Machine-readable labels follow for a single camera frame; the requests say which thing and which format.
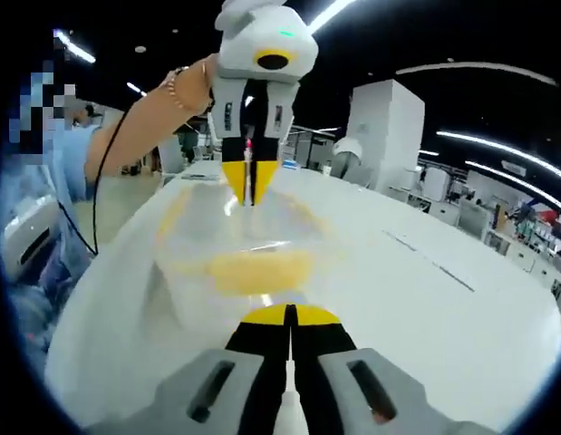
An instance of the yellow liquid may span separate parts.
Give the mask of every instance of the yellow liquid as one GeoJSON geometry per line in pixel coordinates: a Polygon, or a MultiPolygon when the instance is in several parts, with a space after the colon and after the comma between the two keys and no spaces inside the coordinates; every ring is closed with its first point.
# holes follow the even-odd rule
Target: yellow liquid
{"type": "Polygon", "coordinates": [[[312,267],[312,255],[304,250],[238,252],[217,256],[206,272],[224,294],[261,295],[298,289],[312,267]]]}

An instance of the chair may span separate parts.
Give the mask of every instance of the chair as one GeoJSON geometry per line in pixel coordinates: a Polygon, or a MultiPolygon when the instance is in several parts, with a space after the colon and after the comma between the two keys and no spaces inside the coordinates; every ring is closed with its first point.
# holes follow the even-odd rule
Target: chair
{"type": "Polygon", "coordinates": [[[172,181],[186,167],[177,136],[171,136],[158,146],[161,162],[161,183],[158,190],[172,181]]]}

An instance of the red object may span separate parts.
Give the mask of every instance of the red object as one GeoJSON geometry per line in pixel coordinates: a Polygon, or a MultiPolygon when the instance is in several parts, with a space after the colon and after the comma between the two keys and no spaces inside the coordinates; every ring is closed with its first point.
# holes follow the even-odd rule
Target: red object
{"type": "Polygon", "coordinates": [[[538,215],[547,224],[553,224],[558,219],[558,212],[555,210],[540,211],[538,215]]]}

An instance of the gray gripper finger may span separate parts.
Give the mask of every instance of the gray gripper finger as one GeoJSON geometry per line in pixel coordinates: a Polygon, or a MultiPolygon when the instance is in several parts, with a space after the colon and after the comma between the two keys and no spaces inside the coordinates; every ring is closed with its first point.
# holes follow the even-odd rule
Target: gray gripper finger
{"type": "Polygon", "coordinates": [[[319,361],[345,435],[496,433],[476,423],[453,421],[433,409],[423,386],[374,349],[330,353],[319,361]]]}
{"type": "Polygon", "coordinates": [[[121,421],[104,421],[92,435],[236,435],[264,358],[209,350],[161,383],[155,401],[121,421]]]}

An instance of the robotic gripper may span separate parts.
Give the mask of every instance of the robotic gripper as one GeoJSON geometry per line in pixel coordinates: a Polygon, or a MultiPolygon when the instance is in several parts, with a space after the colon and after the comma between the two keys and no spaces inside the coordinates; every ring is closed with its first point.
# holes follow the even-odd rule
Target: robotic gripper
{"type": "Polygon", "coordinates": [[[227,0],[216,20],[223,32],[212,83],[212,118],[222,167],[240,204],[258,204],[278,167],[278,146],[292,126],[299,81],[318,45],[285,0],[227,0]],[[245,162],[247,105],[256,112],[252,159],[245,162]]]}

